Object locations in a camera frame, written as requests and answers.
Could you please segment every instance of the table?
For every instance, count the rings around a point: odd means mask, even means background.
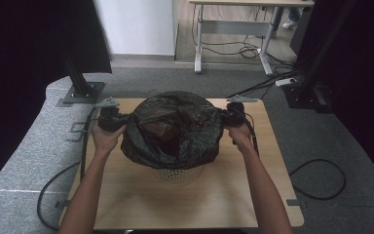
[[[143,99],[117,101],[123,113],[130,113]],[[209,101],[226,108],[225,99]],[[244,107],[254,119],[260,158],[278,188],[290,223],[301,226],[304,218],[300,207],[287,205],[288,201],[296,201],[296,195],[263,101],[245,103]],[[154,176],[153,169],[133,163],[121,151],[121,140],[105,166],[96,230],[257,227],[243,157],[226,131],[214,162],[204,165],[199,176],[188,184],[164,183]],[[87,166],[93,156],[90,137]],[[68,199],[79,185],[79,173]]]
[[[260,60],[266,75],[273,75],[272,68],[267,60],[266,53],[269,46],[272,31],[281,22],[281,13],[284,7],[313,7],[313,0],[189,0],[190,3],[200,5],[197,46],[194,69],[196,73],[202,72],[202,34],[239,34],[264,36],[261,49],[258,49]],[[229,6],[265,6],[275,7],[270,22],[267,21],[228,21],[203,19],[205,5],[229,5]]]

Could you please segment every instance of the black curtain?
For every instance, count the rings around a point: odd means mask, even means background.
[[[0,1],[0,170],[41,110],[47,86],[82,73],[111,73],[92,0]]]
[[[315,59],[320,37],[341,14],[346,18],[310,78],[332,90],[332,110],[374,163],[374,0],[318,0],[299,59]]]

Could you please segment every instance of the plastic bag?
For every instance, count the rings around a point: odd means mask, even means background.
[[[154,169],[187,170],[218,155],[223,127],[217,109],[186,92],[150,97],[130,114],[121,149]]]

